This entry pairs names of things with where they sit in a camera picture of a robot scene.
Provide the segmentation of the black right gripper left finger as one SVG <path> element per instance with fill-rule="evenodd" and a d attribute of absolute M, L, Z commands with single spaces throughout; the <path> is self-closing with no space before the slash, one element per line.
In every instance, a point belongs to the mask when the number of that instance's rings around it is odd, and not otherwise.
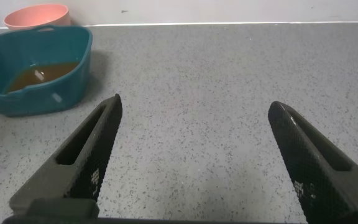
<path fill-rule="evenodd" d="M 97 201 L 122 118 L 121 97 L 102 102 L 11 197 L 15 214 L 40 198 Z"/>

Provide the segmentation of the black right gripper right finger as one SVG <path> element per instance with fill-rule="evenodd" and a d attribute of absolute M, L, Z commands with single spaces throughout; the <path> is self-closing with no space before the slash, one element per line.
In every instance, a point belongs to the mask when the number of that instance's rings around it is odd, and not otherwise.
<path fill-rule="evenodd" d="M 292 107 L 268 120 L 308 223 L 358 223 L 358 165 Z"/>

